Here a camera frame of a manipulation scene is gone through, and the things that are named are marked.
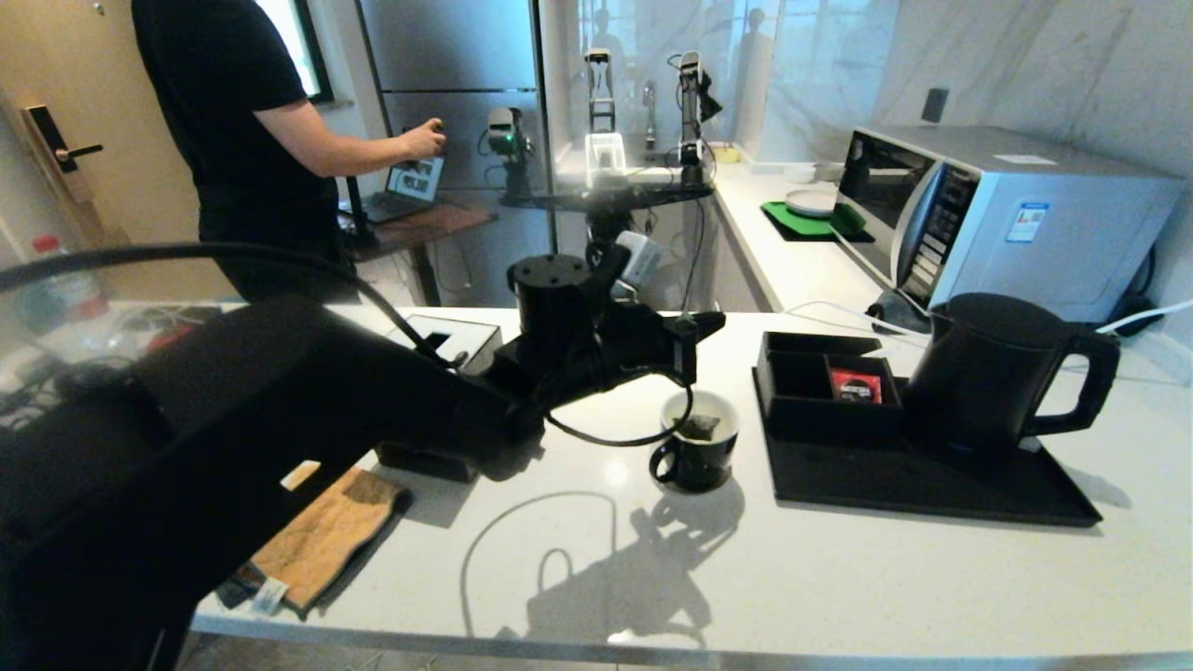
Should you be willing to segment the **black electric kettle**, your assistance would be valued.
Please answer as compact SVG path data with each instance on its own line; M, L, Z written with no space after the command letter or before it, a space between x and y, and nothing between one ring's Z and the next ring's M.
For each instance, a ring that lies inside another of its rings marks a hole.
M1026 437L1083 431L1115 384L1120 346L1006 294L956 294L929 310L932 336L902 402L911 444L960 463L1009 458ZM1069 356L1087 361L1073 410L1039 415Z

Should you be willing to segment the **white base cabinet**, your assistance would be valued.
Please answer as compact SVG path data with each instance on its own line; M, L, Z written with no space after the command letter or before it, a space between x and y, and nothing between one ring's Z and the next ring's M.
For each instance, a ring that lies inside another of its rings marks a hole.
M729 207L716 197L716 251L712 296L719 310L762 310L775 313L781 303L768 289L764 275L747 245L741 226Z

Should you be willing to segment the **black compartment organizer box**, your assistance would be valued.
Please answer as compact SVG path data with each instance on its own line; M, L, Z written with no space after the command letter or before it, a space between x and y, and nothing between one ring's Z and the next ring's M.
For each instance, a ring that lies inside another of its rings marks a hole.
M878 445L898 436L905 412L878 349L876 338L764 332L755 367L764 429L809 445ZM835 401L830 367L880 375L883 402Z

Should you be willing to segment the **black mug white inside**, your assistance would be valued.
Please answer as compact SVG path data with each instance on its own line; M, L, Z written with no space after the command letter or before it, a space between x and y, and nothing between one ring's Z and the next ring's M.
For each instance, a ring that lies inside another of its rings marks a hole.
M740 417L733 404L713 390L694 390L690 415L717 415L721 425L715 441L687 441L675 430L684 420L685 392L669 398L662 406L660 425L672 429L649 458L648 470L656 484L676 490L703 493L721 487L733 475L733 455L740 436Z

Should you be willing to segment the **red coffee sachet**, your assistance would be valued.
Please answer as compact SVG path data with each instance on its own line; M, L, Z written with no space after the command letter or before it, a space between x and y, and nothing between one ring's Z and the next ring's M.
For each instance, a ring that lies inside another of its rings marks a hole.
M841 404L882 404L880 375L852 368L830 367L832 398Z

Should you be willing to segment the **black teleoperation stand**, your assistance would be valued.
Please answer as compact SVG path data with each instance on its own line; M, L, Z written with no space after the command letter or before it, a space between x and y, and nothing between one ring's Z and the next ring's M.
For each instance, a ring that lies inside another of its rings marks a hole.
M653 221L655 221L656 209L684 202L696 202L701 207L703 199L712 193L713 186L711 184L697 187L643 185L616 178L605 183L604 187L593 187L593 190L583 187L583 190L570 193L533 193L534 201L531 207L511 208L546 210L548 213L582 213L587 226L585 264L594 270L606 256L616 251L616 238L622 232L637 232L653 240ZM665 259L665 250L662 250L662 259ZM653 281L644 293L651 289Z

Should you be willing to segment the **white and black mast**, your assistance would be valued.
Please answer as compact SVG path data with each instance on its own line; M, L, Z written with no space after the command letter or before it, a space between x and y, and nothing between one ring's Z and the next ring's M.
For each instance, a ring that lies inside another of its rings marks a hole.
M585 135L585 187L593 190L602 178L623 177L626 170L624 138L616 131L617 113L612 56L607 49L588 49L583 55L588 74L588 133Z

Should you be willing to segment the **black tissue box white top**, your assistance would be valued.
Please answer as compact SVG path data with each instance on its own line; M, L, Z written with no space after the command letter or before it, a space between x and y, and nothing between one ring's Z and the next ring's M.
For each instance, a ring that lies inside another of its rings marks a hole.
M492 365L496 349L503 344L501 328L496 324L464 322L426 313L406 318L406 324L429 343L444 361L459 363L459 370L468 374L481 373ZM478 475L475 467L459 458L435 456L392 442L375 447L373 453L383 467L439 478L452 484L472 484Z

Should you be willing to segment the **brown wooden side table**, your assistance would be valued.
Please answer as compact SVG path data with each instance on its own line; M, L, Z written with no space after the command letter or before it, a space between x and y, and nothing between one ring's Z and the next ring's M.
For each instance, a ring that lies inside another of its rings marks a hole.
M499 220L497 213L475 207L460 207L450 202L435 204L422 213L370 224L375 241L359 242L350 235L350 256L354 261L371 261L381 256L410 251L429 242L452 238L475 226L492 224Z

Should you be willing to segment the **orange microfiber cloth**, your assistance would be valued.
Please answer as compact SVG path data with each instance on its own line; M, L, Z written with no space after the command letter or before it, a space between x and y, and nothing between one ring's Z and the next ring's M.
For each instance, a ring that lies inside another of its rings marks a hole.
M255 599L268 581L282 583L282 607L305 618L350 581L350 573L391 530L409 501L412 493L404 486L352 467L214 595L221 607L234 609Z

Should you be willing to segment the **dark framed window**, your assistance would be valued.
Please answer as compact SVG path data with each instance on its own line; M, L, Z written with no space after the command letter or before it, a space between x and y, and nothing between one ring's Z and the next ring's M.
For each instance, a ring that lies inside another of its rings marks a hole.
M336 100L324 68L309 0L254 0L282 35L303 90L313 103Z

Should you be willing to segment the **person in black shirt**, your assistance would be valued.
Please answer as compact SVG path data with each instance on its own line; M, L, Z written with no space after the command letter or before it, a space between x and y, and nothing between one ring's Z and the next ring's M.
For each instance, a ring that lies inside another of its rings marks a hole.
M131 0L136 47L191 170L204 244L259 245L356 272L336 179L439 156L439 119L396 137L333 133L255 0Z

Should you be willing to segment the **clear water bottle red cap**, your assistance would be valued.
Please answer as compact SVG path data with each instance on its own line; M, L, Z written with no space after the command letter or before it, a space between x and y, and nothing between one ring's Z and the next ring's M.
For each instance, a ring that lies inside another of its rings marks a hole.
M61 239L52 234L35 235L30 245L39 259L69 254ZM54 298L68 322L85 322L101 318L109 309L101 281L92 271L60 273L44 281L44 284L48 296Z

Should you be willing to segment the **beige wooden door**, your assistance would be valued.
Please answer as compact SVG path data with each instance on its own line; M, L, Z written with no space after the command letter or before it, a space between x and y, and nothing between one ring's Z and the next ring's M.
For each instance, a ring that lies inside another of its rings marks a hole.
M78 204L21 118L45 105L94 201ZM198 241L198 201L146 76L130 0L0 0L0 110L41 170L73 252Z

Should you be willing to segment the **black electronic door lock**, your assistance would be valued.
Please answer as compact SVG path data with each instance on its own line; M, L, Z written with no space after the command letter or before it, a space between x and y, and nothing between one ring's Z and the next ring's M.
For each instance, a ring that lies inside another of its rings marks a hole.
M64 192L72 196L72 201L78 204L94 201L94 193L89 183L78 167L78 160L84 156L93 156L101 153L103 144L80 144L69 147L60 131L52 113L45 105L33 105L21 107L21 118L33 131L41 143L42 152L47 154L48 170L64 186Z

